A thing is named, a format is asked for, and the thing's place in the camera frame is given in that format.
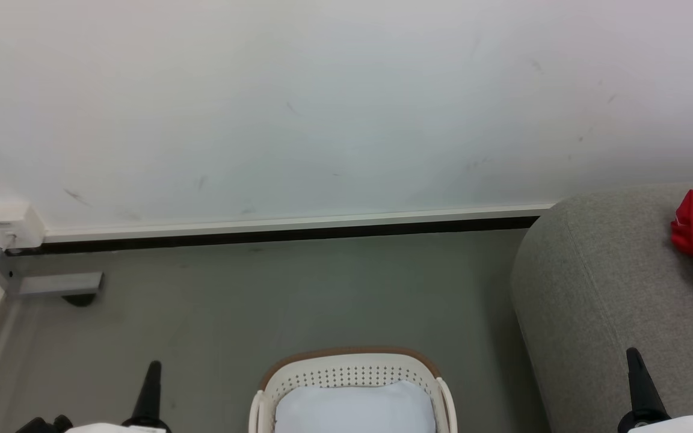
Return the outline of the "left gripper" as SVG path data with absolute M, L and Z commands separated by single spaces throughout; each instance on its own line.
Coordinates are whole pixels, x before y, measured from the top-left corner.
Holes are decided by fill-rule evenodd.
M 35 417 L 16 432 L 171 432 L 160 419 L 161 373 L 161 362 L 152 361 L 138 393 L 131 419 L 121 424 L 101 422 L 75 426 L 66 416 L 57 416 L 52 422 Z

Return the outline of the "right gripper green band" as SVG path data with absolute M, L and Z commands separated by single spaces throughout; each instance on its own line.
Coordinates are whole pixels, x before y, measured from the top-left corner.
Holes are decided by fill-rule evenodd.
M 669 417 L 638 349 L 627 348 L 625 354 L 632 410 L 618 432 L 693 432 L 693 416 Z

